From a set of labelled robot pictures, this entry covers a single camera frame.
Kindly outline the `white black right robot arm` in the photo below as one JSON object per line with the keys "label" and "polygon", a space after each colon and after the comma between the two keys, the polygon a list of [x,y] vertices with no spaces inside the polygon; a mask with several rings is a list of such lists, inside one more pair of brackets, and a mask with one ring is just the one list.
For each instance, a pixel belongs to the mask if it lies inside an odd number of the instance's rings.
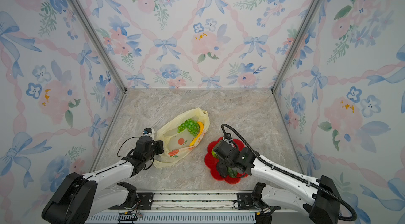
{"label": "white black right robot arm", "polygon": [[299,174],[280,166],[249,148],[239,150],[235,145],[220,140],[212,150],[220,164],[240,174],[264,179],[257,183],[251,199],[257,218],[271,223],[272,214],[283,208],[299,212],[315,224],[336,224],[339,221],[340,195],[327,176],[319,179]]}

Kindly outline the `green grape bunch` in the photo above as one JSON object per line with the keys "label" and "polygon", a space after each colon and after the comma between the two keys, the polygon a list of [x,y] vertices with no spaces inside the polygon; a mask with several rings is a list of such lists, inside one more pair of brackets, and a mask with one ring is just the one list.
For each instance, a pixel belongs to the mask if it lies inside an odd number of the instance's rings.
{"label": "green grape bunch", "polygon": [[197,124],[197,121],[193,119],[188,119],[184,121],[182,124],[180,124],[180,126],[177,129],[177,132],[181,133],[184,130],[187,130],[192,136],[196,137],[199,132],[199,125]]}

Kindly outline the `green ribbed fruit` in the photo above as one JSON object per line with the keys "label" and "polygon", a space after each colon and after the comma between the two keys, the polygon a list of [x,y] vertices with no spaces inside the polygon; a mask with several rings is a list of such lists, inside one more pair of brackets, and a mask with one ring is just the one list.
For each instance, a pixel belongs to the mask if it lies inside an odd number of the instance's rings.
{"label": "green ribbed fruit", "polygon": [[232,168],[227,169],[228,176],[231,178],[238,178],[238,172],[234,171]]}

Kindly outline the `red flower-shaped plate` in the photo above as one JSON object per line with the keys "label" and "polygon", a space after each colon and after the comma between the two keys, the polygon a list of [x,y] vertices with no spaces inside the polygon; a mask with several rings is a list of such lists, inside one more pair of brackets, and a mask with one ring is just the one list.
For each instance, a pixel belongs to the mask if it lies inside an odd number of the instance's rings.
{"label": "red flower-shaped plate", "polygon": [[210,142],[210,144],[207,147],[207,154],[205,155],[204,163],[205,163],[205,166],[209,168],[213,179],[215,179],[217,181],[225,181],[226,183],[228,183],[230,185],[236,185],[241,181],[241,179],[248,177],[248,174],[243,173],[243,175],[244,175],[243,178],[230,178],[228,176],[226,178],[222,178],[219,175],[219,173],[217,172],[217,162],[219,159],[214,158],[211,154],[211,151],[214,149],[216,144],[219,143],[222,139],[223,139],[223,137],[220,137],[218,140]]}

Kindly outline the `green bell pepper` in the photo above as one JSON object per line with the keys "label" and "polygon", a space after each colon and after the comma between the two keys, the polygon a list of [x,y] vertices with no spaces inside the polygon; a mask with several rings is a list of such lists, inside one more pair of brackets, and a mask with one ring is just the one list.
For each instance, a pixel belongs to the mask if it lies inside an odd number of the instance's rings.
{"label": "green bell pepper", "polygon": [[212,154],[212,156],[213,156],[214,158],[218,159],[218,156],[217,156],[217,154],[216,154],[216,152],[215,152],[214,150],[211,151],[211,154]]}

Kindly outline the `yellow banana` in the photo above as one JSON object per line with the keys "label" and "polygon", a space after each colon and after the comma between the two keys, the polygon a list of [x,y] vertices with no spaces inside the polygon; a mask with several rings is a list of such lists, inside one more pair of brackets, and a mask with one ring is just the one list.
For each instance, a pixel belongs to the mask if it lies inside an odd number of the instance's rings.
{"label": "yellow banana", "polygon": [[190,147],[193,147],[197,140],[199,139],[199,137],[202,135],[203,131],[204,131],[204,124],[202,122],[197,122],[197,124],[199,125],[199,132],[197,134],[197,136],[192,140],[192,142],[190,143]]}

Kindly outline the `yellow printed plastic bag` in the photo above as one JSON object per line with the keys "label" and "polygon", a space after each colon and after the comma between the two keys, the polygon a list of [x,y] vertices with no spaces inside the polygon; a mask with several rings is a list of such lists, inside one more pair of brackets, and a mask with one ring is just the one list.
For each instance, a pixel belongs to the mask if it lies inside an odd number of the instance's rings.
{"label": "yellow printed plastic bag", "polygon": [[[177,132],[180,124],[188,119],[193,119],[204,124],[204,131],[193,147],[190,147],[189,145],[195,138],[194,136],[192,136],[187,130],[184,130],[181,133]],[[155,168],[160,169],[173,166],[175,163],[185,158],[199,145],[207,133],[209,126],[210,119],[208,112],[200,108],[188,110],[165,124],[157,131],[155,137],[156,140],[162,140],[164,146],[164,153],[155,157]]]}

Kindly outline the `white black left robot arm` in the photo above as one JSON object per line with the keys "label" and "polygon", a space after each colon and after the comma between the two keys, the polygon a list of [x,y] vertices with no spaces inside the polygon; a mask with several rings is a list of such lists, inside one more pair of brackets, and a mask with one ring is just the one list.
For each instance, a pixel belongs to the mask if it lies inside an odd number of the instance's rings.
{"label": "white black left robot arm", "polygon": [[146,170],[147,164],[163,153],[163,141],[147,134],[117,163],[91,173],[70,173],[46,204],[42,219],[51,224],[84,224],[111,207],[136,209],[141,200],[137,188],[126,179]]}

